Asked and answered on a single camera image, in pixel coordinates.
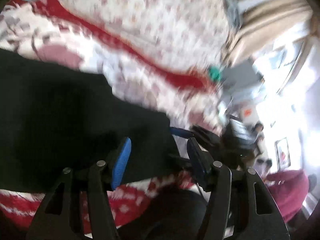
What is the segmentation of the black pants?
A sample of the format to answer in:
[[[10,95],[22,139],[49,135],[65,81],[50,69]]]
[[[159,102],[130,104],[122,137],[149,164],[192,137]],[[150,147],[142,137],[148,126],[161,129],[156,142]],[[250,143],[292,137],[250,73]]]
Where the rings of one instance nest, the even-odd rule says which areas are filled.
[[[1,50],[1,189],[52,191],[65,168],[84,171],[124,138],[123,183],[182,170],[166,114],[118,99],[103,75]]]

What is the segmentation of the red white plush blanket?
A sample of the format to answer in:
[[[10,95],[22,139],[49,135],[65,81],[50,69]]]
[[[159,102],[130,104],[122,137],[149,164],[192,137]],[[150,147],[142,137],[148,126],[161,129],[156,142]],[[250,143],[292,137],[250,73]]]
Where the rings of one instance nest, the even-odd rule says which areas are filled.
[[[113,35],[70,14],[58,0],[11,0],[1,12],[1,49],[103,74],[115,96],[166,113],[173,126],[197,124],[221,132],[216,113],[219,96],[208,78],[174,74],[149,64]],[[197,192],[187,172],[127,183],[108,192],[116,226],[138,218],[160,189],[172,184]],[[1,215],[26,231],[43,198],[43,193],[1,189]]]

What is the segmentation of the beige curtain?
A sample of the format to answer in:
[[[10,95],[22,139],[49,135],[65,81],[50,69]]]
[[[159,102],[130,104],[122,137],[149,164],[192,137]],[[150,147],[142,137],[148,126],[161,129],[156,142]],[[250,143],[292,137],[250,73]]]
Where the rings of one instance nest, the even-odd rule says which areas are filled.
[[[266,0],[247,9],[240,29],[227,42],[224,62],[234,66],[244,61],[294,25],[310,20],[312,15],[307,0]]]

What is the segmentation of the white floral bed sheet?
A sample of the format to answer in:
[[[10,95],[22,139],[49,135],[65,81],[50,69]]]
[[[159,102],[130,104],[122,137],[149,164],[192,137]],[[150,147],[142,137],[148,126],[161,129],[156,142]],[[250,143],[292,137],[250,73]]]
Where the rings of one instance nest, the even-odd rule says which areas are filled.
[[[235,33],[224,0],[58,0],[172,73],[221,64]]]

